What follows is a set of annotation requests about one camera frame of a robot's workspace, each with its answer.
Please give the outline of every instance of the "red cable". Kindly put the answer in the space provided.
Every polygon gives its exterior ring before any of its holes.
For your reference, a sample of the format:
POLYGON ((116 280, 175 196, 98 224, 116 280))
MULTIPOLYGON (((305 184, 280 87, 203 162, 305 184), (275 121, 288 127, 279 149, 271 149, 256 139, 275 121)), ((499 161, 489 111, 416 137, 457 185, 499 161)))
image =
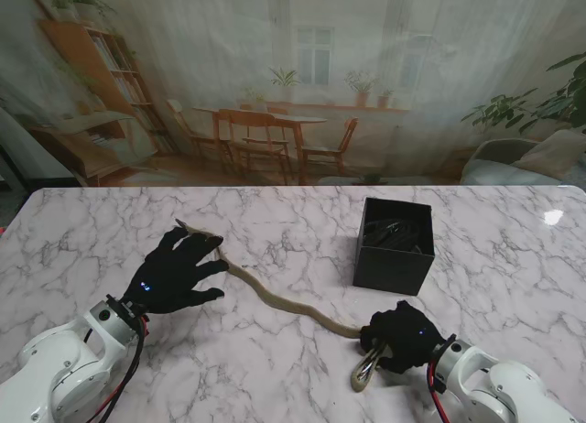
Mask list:
POLYGON ((100 415, 100 413, 108 406, 108 404, 110 403, 110 401, 114 398, 114 396, 118 392, 118 389, 119 388, 120 388, 120 385, 118 385, 115 388, 115 390, 108 396, 108 398, 105 399, 105 401, 100 405, 100 407, 98 408, 98 410, 96 411, 96 413, 92 416, 92 418, 90 418, 85 423, 90 423, 94 418, 96 418, 96 417, 98 417, 100 415))
POLYGON ((431 398, 433 399, 433 403, 436 405, 438 409, 439 417, 443 423, 450 423, 448 416, 446 415, 446 411, 444 411, 443 406, 441 405, 440 398, 438 397, 438 393, 433 390, 433 376, 436 373, 436 364, 434 362, 429 363, 429 377, 428 377, 428 384, 429 390, 431 392, 431 398))

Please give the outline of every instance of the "toy snake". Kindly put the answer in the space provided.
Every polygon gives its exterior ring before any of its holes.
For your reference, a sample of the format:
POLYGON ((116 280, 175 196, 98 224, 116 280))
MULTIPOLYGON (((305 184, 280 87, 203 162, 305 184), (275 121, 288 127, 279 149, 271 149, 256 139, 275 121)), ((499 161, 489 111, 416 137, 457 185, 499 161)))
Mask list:
MULTIPOLYGON (((175 221, 179 226, 186 229, 189 233, 203 233, 207 236, 214 235, 213 233, 209 233, 201 229, 192 228, 181 220, 175 219, 175 221)), ((310 318, 313 318, 315 321, 317 321, 323 328, 331 331, 332 333, 343 336, 344 338, 360 338, 361 328, 342 325, 339 322, 328 318, 313 306, 275 295, 273 292, 263 286, 263 284, 250 272, 242 269, 239 265, 236 265, 230 261, 220 246, 216 249, 216 252, 219 258, 228 264, 227 272, 230 275, 242 279, 256 292, 256 295, 258 295, 258 297, 261 298, 261 300, 267 304, 267 306, 270 306, 274 309, 287 311, 289 313, 309 316, 310 318)), ((378 364, 378 360, 383 355, 383 353, 388 351, 389 349, 386 345, 376 345, 368 354, 365 355, 360 363, 358 363, 350 378, 350 383, 354 391, 360 392, 366 388, 366 385, 368 385, 368 382, 373 375, 374 369, 378 364)))

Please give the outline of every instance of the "potted plant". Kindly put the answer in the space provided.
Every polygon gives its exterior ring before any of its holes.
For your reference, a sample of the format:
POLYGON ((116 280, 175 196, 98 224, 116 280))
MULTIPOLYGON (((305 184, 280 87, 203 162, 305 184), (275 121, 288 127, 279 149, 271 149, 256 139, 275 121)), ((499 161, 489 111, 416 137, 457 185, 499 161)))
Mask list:
POLYGON ((356 106, 366 107, 368 95, 370 95, 370 91, 376 84, 376 77, 373 77, 369 72, 364 70, 350 70, 346 74, 344 81, 356 92, 356 106))
POLYGON ((265 96, 257 91, 254 87, 245 87, 244 88, 244 102, 250 104, 253 107, 253 110, 257 112, 266 112, 266 101, 265 96))
POLYGON ((102 17, 114 9, 101 0, 69 0, 75 6, 82 23, 88 27, 103 27, 102 17))
POLYGON ((393 94, 393 91, 390 89, 385 89, 383 93, 378 95, 378 101, 376 102, 376 107, 379 109, 386 109, 388 107, 388 100, 393 94))
POLYGON ((521 135, 543 119, 554 120, 557 123, 556 130, 583 127, 586 125, 586 61, 583 60, 586 60, 586 52, 572 55, 550 66, 547 71, 581 61, 565 85, 537 106, 524 105, 528 101, 526 97, 537 89, 531 89, 519 96, 501 94, 495 96, 489 104, 473 107, 473 112, 461 120, 474 118, 472 126, 482 125, 483 131, 505 120, 505 128, 522 123, 519 127, 521 135))
POLYGON ((275 78, 271 82, 277 86, 281 86, 281 101, 283 103, 292 103, 293 86, 299 84, 297 71, 284 70, 283 68, 278 68, 278 70, 274 70, 273 68, 269 69, 275 74, 275 78))
POLYGON ((61 22, 79 23, 80 19, 77 17, 77 11, 75 11, 75 7, 70 0, 51 0, 51 4, 57 9, 61 22))

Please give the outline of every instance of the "black glove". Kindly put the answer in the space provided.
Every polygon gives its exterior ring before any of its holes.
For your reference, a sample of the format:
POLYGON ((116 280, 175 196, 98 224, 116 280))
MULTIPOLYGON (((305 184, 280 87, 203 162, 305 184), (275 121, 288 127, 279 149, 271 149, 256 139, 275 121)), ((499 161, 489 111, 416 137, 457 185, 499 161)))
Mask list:
POLYGON ((218 247, 223 238, 207 237, 203 233, 188 235, 186 229, 174 228, 165 233, 158 247, 146 256, 121 299, 122 302, 132 301, 135 313, 170 313, 223 297, 218 288, 203 292, 192 290, 205 277, 228 270, 223 260, 195 266, 218 247), (184 240, 173 249, 182 238, 184 240))
POLYGON ((428 363, 436 346, 446 341, 436 326, 406 301, 399 301, 395 310, 375 313, 370 325, 362 328, 360 345, 366 352, 373 348, 374 340, 385 342, 393 351, 393 357, 382 357, 379 365, 399 374, 428 363))

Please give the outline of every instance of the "black box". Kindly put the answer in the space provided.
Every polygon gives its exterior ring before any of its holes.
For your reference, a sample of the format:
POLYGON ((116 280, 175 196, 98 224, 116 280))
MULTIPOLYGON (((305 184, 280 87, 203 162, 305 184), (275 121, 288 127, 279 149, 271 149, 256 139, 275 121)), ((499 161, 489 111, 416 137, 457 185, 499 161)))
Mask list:
POLYGON ((356 248, 355 286, 416 295, 434 258, 429 205, 366 198, 356 248), (418 246, 421 254, 363 245, 364 226, 369 222, 388 219, 409 220, 418 225, 418 246))

